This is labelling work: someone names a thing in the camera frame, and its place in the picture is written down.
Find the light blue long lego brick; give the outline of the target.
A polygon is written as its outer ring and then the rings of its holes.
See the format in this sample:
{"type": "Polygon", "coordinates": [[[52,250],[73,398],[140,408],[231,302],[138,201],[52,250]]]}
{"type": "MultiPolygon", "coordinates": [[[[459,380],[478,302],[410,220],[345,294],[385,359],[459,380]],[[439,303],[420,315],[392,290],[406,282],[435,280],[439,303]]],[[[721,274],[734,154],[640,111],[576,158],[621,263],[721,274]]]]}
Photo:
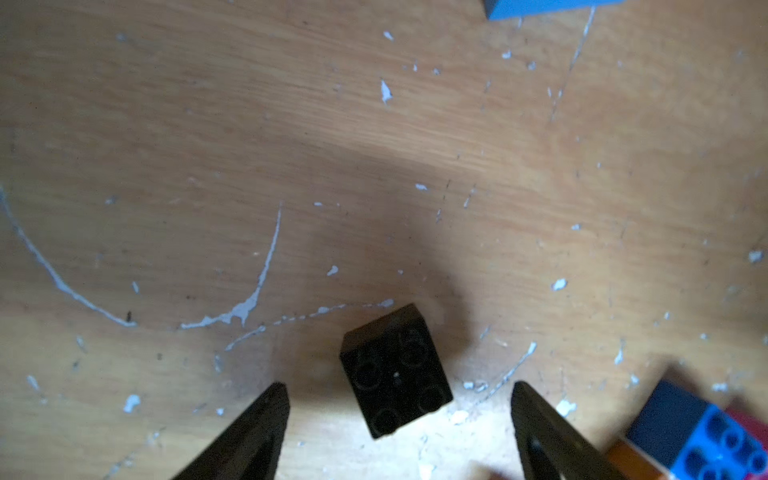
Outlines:
{"type": "Polygon", "coordinates": [[[484,0],[483,7],[489,21],[501,21],[621,2],[622,0],[484,0]]]}

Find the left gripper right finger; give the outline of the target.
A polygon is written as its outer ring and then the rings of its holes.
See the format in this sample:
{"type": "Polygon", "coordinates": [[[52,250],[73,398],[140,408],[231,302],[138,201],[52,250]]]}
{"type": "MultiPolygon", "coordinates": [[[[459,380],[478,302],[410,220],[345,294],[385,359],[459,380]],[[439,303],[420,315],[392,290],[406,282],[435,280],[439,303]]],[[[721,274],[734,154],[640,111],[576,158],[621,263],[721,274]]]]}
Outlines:
{"type": "Polygon", "coordinates": [[[511,419],[526,479],[624,477],[525,381],[514,383],[511,419]]]}

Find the pink square lego brick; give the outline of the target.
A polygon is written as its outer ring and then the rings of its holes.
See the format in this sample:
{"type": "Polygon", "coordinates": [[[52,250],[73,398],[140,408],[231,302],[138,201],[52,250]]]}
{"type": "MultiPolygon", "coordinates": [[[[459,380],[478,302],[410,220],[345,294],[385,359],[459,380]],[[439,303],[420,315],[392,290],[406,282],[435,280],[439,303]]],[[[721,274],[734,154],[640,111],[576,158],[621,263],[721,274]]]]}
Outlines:
{"type": "Polygon", "coordinates": [[[750,414],[744,413],[735,409],[734,407],[728,407],[725,412],[740,426],[754,437],[764,450],[768,447],[768,426],[762,421],[750,414]]]}

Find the orange brown lego brick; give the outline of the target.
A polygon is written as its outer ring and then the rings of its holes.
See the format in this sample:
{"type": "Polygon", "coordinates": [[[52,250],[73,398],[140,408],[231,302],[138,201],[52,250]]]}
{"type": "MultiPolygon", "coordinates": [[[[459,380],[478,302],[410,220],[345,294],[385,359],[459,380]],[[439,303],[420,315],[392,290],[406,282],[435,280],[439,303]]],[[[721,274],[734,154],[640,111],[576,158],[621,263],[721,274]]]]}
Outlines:
{"type": "Polygon", "coordinates": [[[668,480],[669,475],[655,466],[632,444],[624,439],[617,439],[605,452],[606,459],[626,479],[630,480],[668,480]]]}

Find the black lego brick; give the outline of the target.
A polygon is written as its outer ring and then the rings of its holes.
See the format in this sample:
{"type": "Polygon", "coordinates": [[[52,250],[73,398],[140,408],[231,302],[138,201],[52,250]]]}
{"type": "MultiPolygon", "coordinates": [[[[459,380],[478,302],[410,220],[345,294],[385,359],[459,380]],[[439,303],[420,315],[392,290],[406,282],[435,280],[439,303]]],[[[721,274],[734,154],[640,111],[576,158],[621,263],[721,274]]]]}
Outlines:
{"type": "Polygon", "coordinates": [[[373,439],[453,401],[425,318],[413,303],[347,332],[339,359],[373,439]]]}

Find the blue square lego brick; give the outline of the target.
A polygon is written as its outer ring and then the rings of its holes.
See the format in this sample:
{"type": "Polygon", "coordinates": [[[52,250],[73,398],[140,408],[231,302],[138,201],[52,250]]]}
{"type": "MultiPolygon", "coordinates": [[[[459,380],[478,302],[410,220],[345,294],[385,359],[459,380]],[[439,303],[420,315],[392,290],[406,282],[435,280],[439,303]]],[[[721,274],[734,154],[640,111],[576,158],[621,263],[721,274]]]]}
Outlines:
{"type": "Polygon", "coordinates": [[[767,451],[717,405],[661,380],[626,438],[676,479],[745,479],[767,472],[767,451]]]}

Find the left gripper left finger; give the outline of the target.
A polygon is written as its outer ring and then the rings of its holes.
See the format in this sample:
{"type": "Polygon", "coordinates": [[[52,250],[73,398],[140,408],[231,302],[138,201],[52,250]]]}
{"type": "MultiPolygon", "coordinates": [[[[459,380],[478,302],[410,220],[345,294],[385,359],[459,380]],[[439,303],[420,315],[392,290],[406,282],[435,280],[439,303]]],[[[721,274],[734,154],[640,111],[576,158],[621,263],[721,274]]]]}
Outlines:
{"type": "Polygon", "coordinates": [[[273,479],[289,413],[286,385],[272,383],[174,478],[273,479]]]}

